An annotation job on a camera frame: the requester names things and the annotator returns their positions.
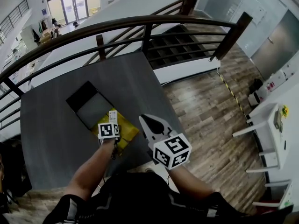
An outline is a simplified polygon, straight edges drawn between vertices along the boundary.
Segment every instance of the yellow and black tape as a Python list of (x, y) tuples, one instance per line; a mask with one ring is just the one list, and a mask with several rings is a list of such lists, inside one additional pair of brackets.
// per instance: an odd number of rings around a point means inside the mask
[(239, 105), (240, 107), (240, 110), (242, 111), (243, 115), (246, 117), (246, 114), (244, 113), (243, 111), (243, 108), (240, 104), (240, 102), (238, 101), (237, 97), (234, 95), (234, 93), (232, 92), (232, 90), (230, 89), (230, 87), (228, 86), (228, 84), (225, 82), (225, 80), (223, 79), (222, 75), (220, 75), (219, 73), (217, 73), (219, 76), (220, 76), (220, 79), (223, 81), (223, 83), (225, 84), (225, 86), (228, 88), (229, 92), (232, 94), (232, 96), (235, 98), (237, 104)]

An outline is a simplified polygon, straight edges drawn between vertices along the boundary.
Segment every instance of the gray table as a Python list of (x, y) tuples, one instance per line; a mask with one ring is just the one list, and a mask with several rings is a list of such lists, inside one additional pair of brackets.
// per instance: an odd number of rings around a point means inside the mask
[(141, 131), (109, 164), (107, 175), (135, 168), (151, 159), (139, 123), (143, 113), (183, 128), (142, 52), (117, 56), (52, 79), (21, 99), (21, 139), (33, 189), (67, 186), (76, 170), (98, 148), (98, 139), (79, 120), (66, 99), (90, 81)]

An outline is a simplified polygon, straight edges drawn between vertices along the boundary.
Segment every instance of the glass door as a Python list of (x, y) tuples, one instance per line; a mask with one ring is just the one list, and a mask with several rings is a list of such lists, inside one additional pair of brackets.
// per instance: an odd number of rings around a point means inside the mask
[(77, 21), (73, 0), (62, 0), (66, 23)]
[(76, 5), (77, 19), (87, 18), (86, 0), (74, 0)]

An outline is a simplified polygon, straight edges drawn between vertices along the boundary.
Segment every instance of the yellow package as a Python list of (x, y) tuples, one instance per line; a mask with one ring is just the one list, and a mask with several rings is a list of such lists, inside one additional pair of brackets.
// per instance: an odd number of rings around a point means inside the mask
[[(101, 118), (96, 125), (94, 125), (91, 128), (91, 131), (94, 135), (98, 136), (99, 134), (99, 127), (98, 124), (101, 123), (108, 123), (109, 122), (109, 112), (106, 113), (106, 115)], [(134, 125), (132, 125), (129, 121), (125, 119), (119, 112), (117, 112), (117, 123), (119, 126), (119, 129), (121, 131), (121, 140), (117, 143), (117, 154), (120, 156), (122, 151), (125, 149), (125, 147), (129, 144), (130, 141), (133, 140), (133, 138), (138, 134), (139, 129), (136, 128)]]

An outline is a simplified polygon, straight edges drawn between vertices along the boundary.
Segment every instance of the wooden floor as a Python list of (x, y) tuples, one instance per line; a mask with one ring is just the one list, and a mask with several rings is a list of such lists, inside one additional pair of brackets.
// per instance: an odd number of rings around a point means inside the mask
[[(216, 31), (215, 27), (187, 27)], [(248, 87), (254, 78), (261, 78), (257, 68), (235, 45), (221, 61), (219, 73), (245, 113), (249, 113)], [(192, 144), (187, 168), (221, 192), (237, 210), (254, 214), (256, 210), (251, 203), (263, 195), (265, 176), (263, 173), (247, 174), (245, 170), (262, 163), (252, 134), (232, 137), (233, 132), (247, 126), (246, 119), (217, 72), (166, 85), (164, 90)], [(41, 223), (62, 194), (63, 189), (30, 191), (18, 199), (19, 206), (11, 205), (12, 213), (5, 216), (10, 223)]]

